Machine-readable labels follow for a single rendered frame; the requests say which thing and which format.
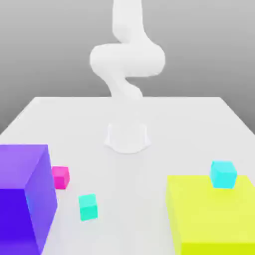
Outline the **small pink cube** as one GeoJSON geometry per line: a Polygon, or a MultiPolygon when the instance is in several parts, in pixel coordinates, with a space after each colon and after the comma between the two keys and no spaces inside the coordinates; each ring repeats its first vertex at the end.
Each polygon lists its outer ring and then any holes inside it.
{"type": "Polygon", "coordinates": [[[70,181],[69,168],[66,166],[53,166],[52,176],[55,189],[64,190],[70,181]]]}

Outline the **small turquoise cube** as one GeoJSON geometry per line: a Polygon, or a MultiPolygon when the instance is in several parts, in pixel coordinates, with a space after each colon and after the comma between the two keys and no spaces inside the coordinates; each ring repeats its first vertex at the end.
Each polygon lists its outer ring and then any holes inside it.
{"type": "Polygon", "coordinates": [[[82,195],[78,198],[81,221],[96,219],[98,206],[95,194],[82,195]]]}

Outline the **small cyan cube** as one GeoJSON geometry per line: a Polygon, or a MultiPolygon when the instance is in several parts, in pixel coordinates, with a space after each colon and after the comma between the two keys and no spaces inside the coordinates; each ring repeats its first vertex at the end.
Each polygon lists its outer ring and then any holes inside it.
{"type": "Polygon", "coordinates": [[[210,179],[214,188],[233,189],[237,179],[237,171],[231,161],[213,161],[210,179]]]}

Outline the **large purple box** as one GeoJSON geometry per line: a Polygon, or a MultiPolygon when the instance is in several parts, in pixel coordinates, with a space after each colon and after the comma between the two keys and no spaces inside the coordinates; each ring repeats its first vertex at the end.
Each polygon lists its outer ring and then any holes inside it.
{"type": "Polygon", "coordinates": [[[0,255],[41,255],[57,209],[46,144],[0,144],[0,255]]]}

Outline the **large yellow box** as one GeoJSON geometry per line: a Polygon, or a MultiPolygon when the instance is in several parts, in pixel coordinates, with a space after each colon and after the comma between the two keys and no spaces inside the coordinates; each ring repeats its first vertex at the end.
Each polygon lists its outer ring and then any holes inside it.
{"type": "Polygon", "coordinates": [[[166,205],[175,255],[255,255],[255,186],[213,188],[205,175],[167,177],[166,205]]]}

